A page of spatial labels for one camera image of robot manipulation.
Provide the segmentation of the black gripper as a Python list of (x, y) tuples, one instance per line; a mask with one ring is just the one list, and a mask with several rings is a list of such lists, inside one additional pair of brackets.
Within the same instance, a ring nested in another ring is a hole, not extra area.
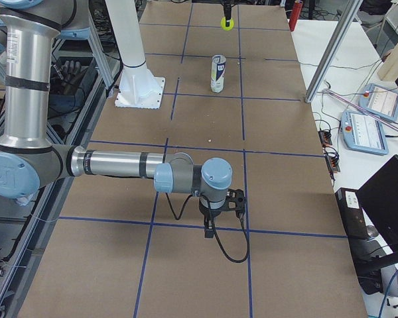
[(211, 226), (211, 220), (216, 218), (221, 212), (229, 209), (228, 197), (219, 202), (211, 202), (207, 197), (201, 197), (199, 200), (199, 210), (204, 216), (204, 237), (213, 238), (214, 230)]

